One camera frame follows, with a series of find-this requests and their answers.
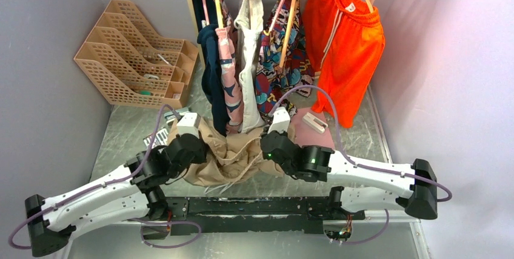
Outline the beige shorts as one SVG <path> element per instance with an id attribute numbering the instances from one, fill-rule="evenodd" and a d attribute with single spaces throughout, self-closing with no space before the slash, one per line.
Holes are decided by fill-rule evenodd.
<path id="1" fill-rule="evenodd" d="M 258 172 L 283 177 L 285 172 L 272 160 L 263 158 L 261 134 L 266 127 L 248 133 L 222 136 L 209 120 L 200 119 L 199 132 L 207 144 L 206 162 L 192 164 L 185 173 L 186 182 L 195 186 L 218 186 L 247 181 Z"/>

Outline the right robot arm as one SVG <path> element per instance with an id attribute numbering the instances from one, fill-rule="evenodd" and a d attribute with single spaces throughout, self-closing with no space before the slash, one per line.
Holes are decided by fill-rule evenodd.
<path id="1" fill-rule="evenodd" d="M 332 218 L 375 209 L 403 209 L 414 218 L 438 217 L 437 177 L 430 163 L 387 164 L 321 146 L 299 146 L 286 134 L 272 131 L 261 137 L 262 156 L 277 164 L 286 175 L 309 183 L 341 179 L 359 188 L 340 190 L 327 203 Z"/>

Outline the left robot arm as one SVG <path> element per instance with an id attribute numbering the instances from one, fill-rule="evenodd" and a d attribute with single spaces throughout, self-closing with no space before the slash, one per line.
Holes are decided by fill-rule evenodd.
<path id="1" fill-rule="evenodd" d="M 30 250 L 50 255 L 91 230 L 124 220 L 170 221 L 183 205 L 171 205 L 162 186 L 192 164 L 206 161 L 200 136 L 176 135 L 167 146 L 137 153 L 125 164 L 80 188 L 55 197 L 25 200 Z"/>

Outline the white shorts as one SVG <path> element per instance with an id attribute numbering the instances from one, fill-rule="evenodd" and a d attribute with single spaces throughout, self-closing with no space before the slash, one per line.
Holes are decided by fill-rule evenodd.
<path id="1" fill-rule="evenodd" d="M 262 0 L 240 0 L 235 26 L 238 30 L 239 41 L 237 52 L 241 57 L 239 83 L 244 103 L 242 133 L 264 125 L 255 97 L 255 76 L 258 65 L 258 47 L 264 26 L 263 16 Z"/>

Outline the navy blue shorts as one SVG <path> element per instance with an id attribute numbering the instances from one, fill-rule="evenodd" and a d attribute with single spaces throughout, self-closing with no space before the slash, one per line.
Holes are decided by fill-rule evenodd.
<path id="1" fill-rule="evenodd" d="M 205 69 L 202 75 L 202 90 L 211 104 L 214 128 L 223 136 L 227 135 L 229 116 L 225 106 L 219 62 L 218 28 L 214 0 L 192 0 L 195 11 L 198 36 L 196 42 L 202 48 Z"/>

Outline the colourful cartoon print shorts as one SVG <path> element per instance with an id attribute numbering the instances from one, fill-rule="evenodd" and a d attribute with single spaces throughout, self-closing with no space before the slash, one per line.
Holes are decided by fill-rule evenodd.
<path id="1" fill-rule="evenodd" d="M 286 91 L 313 84 L 314 69 L 306 52 L 299 0 L 277 0 L 261 32 L 255 98 L 261 118 L 271 123 L 271 110 Z"/>

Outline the pink patterned shorts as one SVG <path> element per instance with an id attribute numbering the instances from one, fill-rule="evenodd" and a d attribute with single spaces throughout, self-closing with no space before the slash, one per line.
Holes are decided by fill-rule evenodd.
<path id="1" fill-rule="evenodd" d="M 222 88 L 225 106 L 229 116 L 227 132 L 238 133 L 241 130 L 244 111 L 242 88 L 238 80 L 238 70 L 240 66 L 236 57 L 238 32 L 226 3 L 224 0 L 220 1 L 224 18 L 224 28 L 220 29 L 218 27 L 215 32 L 218 36 Z"/>

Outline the orange shorts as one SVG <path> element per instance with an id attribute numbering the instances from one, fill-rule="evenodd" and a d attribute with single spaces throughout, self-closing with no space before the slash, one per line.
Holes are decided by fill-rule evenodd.
<path id="1" fill-rule="evenodd" d="M 302 19 L 306 51 L 320 73 L 322 92 L 312 107 L 351 128 L 386 39 L 378 9 L 364 0 L 307 0 Z"/>

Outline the yellow hanger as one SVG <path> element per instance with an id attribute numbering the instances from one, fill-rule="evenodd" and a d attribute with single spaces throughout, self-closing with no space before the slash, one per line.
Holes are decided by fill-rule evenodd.
<path id="1" fill-rule="evenodd" d="M 218 22 L 218 27 L 220 29 L 224 28 L 224 18 L 222 14 L 222 7 L 221 7 L 221 1 L 220 0 L 214 0 L 215 6 L 216 6 L 216 17 Z"/>

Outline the pack of coloured markers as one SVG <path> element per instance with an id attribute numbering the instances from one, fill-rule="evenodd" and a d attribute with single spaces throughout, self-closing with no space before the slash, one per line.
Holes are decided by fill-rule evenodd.
<path id="1" fill-rule="evenodd" d="M 150 134 L 148 135 L 147 137 L 145 137 L 143 139 L 143 143 L 145 145 L 145 147 L 148 147 L 149 145 L 151 149 L 157 147 L 157 146 L 166 146 L 168 145 L 167 143 L 167 140 L 168 140 L 168 136 L 169 136 L 169 132 L 168 132 L 168 129 L 166 127 L 163 127 L 161 129 L 159 129 L 156 133 L 155 133 L 155 137 L 154 137 L 154 140 L 152 143 L 150 143 L 152 141 L 152 136 L 153 134 Z"/>

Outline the pink mat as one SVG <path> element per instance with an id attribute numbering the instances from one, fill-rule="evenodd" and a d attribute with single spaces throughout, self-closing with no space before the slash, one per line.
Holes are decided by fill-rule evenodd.
<path id="1" fill-rule="evenodd" d="M 295 128 L 295 143 L 299 146 L 322 146 L 335 149 L 335 144 L 328 127 L 324 133 L 319 133 L 303 121 L 306 113 L 311 113 L 321 121 L 328 123 L 323 113 L 315 113 L 309 107 L 298 109 L 292 117 L 291 124 Z"/>

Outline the white stapler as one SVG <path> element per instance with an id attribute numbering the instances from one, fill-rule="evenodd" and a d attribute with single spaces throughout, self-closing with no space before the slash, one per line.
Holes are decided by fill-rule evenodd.
<path id="1" fill-rule="evenodd" d="M 323 134 L 328 129 L 328 124 L 322 119 L 318 118 L 314 114 L 307 112 L 303 117 L 302 121 L 308 125 L 315 132 Z"/>

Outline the beige plastic file organizer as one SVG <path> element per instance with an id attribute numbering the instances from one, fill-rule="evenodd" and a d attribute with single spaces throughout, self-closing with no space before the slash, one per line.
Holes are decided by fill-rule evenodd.
<path id="1" fill-rule="evenodd" d="M 111 0 L 74 57 L 111 105 L 187 105 L 199 50 L 161 36 L 129 0 Z"/>

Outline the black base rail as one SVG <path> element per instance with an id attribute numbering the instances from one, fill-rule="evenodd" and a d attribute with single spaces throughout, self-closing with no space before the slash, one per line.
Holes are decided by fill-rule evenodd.
<path id="1" fill-rule="evenodd" d="M 348 218 L 363 220 L 364 211 L 348 213 L 330 197 L 168 197 L 168 211 L 160 221 L 166 226 L 143 226 L 144 238 L 163 240 L 170 236 L 202 233 L 288 232 L 322 234 L 325 221 Z"/>

